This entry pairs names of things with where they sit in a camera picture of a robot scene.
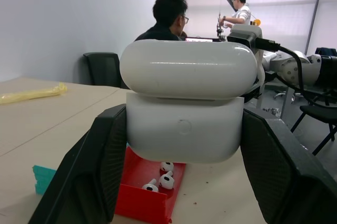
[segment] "eyeglasses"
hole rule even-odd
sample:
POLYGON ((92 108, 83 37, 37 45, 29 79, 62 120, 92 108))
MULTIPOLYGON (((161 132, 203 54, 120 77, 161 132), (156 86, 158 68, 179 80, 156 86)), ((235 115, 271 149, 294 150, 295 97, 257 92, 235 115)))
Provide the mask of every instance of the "eyeglasses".
POLYGON ((189 22, 189 18, 188 17, 185 17, 185 16, 183 16, 183 18, 185 18, 186 20, 185 20, 185 25, 189 22))

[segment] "white earbud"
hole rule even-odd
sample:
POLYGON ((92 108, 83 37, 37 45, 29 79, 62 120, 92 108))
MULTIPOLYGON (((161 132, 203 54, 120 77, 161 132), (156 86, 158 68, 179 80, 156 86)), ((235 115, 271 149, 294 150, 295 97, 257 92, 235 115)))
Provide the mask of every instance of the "white earbud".
POLYGON ((158 192, 158 187, 154 184, 157 183, 157 180, 152 179, 149 183, 143 186, 144 190, 158 192))
POLYGON ((171 177, 173 175, 172 171, 169 171, 165 175, 159 178, 159 185, 165 189, 171 190, 174 186, 174 179, 171 177))
POLYGON ((162 162, 160 164, 160 169, 166 172, 173 171, 173 168, 174 168, 174 165, 172 162, 162 162))

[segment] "black shirt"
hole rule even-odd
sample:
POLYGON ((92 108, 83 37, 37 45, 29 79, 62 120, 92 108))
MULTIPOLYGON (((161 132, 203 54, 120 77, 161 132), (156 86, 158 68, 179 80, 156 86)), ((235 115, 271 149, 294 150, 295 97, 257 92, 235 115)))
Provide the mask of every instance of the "black shirt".
POLYGON ((181 41, 178 36, 171 33, 169 28, 158 23, 136 39, 136 41, 140 40, 181 41))

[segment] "red plastic container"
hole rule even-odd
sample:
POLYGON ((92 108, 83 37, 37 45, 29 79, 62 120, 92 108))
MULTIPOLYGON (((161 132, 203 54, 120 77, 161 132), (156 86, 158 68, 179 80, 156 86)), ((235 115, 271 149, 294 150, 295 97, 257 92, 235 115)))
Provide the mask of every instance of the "red plastic container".
POLYGON ((171 215, 185 166, 183 163, 174 164, 174 188, 166 190, 158 185, 160 176, 165 173, 160 170, 160 162, 142 159, 127 148, 115 214, 152 224, 172 223, 171 215), (153 178, 157 180, 159 192, 142 189, 153 178))

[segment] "man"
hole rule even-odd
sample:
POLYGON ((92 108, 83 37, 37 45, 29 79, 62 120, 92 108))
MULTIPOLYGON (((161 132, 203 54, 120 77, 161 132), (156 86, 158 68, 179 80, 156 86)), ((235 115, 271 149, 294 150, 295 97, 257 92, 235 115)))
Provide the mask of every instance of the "man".
POLYGON ((250 25, 251 22, 251 10, 245 5, 246 0, 232 0, 234 8, 237 12, 233 15, 233 17, 223 16, 220 19, 220 26, 224 25, 224 22, 227 21, 229 23, 225 23, 229 28, 233 27, 233 24, 246 24, 250 25))
POLYGON ((153 16, 157 23, 141 34, 139 40, 179 41, 185 24, 189 19, 185 17, 186 0, 156 0, 153 6, 153 16))

